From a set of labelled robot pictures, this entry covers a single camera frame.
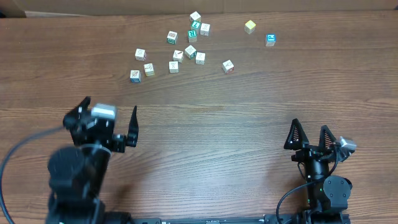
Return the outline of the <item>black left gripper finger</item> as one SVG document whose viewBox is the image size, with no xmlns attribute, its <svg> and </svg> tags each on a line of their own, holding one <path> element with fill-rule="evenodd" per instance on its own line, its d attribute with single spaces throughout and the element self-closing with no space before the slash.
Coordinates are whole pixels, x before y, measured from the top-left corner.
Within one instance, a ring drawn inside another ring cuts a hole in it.
<svg viewBox="0 0 398 224">
<path fill-rule="evenodd" d="M 78 113 L 87 110 L 88 106 L 90 105 L 91 97 L 86 96 L 75 108 Z"/>
<path fill-rule="evenodd" d="M 138 135 L 139 135 L 139 125 L 137 122 L 137 106 L 135 106 L 128 127 L 126 146 L 136 147 Z"/>
</svg>

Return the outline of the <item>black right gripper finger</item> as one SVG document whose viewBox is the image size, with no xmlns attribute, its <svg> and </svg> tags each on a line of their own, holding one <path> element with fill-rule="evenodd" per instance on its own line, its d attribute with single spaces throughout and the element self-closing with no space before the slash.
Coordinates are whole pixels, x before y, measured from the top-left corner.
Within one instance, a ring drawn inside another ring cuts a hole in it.
<svg viewBox="0 0 398 224">
<path fill-rule="evenodd" d="M 336 138 L 334 137 L 328 126 L 322 126 L 320 130 L 320 139 L 318 146 L 320 148 L 327 148 L 330 147 L 335 141 Z"/>
<path fill-rule="evenodd" d="M 309 145 L 309 140 L 297 118 L 292 120 L 290 131 L 284 144 L 284 149 L 301 150 Z"/>
</svg>

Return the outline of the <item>blue-edged wooden block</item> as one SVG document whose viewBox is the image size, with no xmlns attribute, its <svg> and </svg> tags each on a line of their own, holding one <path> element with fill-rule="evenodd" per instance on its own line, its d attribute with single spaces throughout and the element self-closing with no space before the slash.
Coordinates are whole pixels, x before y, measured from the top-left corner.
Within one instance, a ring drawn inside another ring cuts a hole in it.
<svg viewBox="0 0 398 224">
<path fill-rule="evenodd" d="M 141 82 L 141 72 L 139 70 L 131 70 L 130 71 L 130 80 L 132 83 L 140 83 Z"/>
</svg>

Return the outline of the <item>yellow-edged wooden block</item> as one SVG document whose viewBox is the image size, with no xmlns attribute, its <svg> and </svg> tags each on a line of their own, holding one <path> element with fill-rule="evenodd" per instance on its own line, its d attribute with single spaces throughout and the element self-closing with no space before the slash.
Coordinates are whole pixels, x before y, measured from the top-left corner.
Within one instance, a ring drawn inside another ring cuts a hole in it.
<svg viewBox="0 0 398 224">
<path fill-rule="evenodd" d="M 144 72 L 145 72 L 145 75 L 146 75 L 147 77 L 148 77 L 148 76 L 155 75 L 155 71 L 154 71 L 154 66 L 153 66 L 153 64 L 152 64 L 152 63 L 144 64 Z"/>
</svg>

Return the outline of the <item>red Q wooden block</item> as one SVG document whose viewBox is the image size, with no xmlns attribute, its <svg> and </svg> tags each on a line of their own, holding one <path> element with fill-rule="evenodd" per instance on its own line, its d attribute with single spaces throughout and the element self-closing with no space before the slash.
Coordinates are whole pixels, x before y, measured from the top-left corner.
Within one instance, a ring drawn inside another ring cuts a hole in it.
<svg viewBox="0 0 398 224">
<path fill-rule="evenodd" d="M 223 68 L 225 74 L 228 74 L 228 73 L 234 71 L 234 65 L 231 60 L 227 60 L 227 61 L 223 62 L 222 68 Z"/>
</svg>

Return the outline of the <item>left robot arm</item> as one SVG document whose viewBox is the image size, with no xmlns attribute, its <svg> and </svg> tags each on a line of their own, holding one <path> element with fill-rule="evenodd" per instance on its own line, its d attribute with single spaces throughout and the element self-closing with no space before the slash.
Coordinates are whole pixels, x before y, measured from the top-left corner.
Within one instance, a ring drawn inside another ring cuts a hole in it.
<svg viewBox="0 0 398 224">
<path fill-rule="evenodd" d="M 127 134 L 115 134 L 117 108 L 101 103 L 89 108 L 90 101 L 85 97 L 64 116 L 63 127 L 73 145 L 56 150 L 48 161 L 46 223 L 132 223 L 128 212 L 107 212 L 99 194 L 112 154 L 137 145 L 137 111 L 132 112 Z"/>
</svg>

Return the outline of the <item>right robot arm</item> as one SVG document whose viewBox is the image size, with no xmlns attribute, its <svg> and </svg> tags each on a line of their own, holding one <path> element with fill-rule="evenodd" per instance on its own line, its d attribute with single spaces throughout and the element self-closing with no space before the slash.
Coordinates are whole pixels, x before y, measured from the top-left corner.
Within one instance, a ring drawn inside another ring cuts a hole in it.
<svg viewBox="0 0 398 224">
<path fill-rule="evenodd" d="M 348 208 L 353 185 L 349 179 L 333 173 L 356 148 L 352 139 L 335 138 L 326 125 L 321 127 L 318 145 L 311 145 L 299 120 L 293 119 L 284 149 L 295 152 L 291 160 L 297 163 L 305 183 L 279 200 L 275 210 L 277 222 L 282 223 L 279 213 L 282 202 L 294 192 L 306 189 L 308 207 L 291 215 L 287 223 L 349 223 L 349 216 L 343 211 Z"/>
</svg>

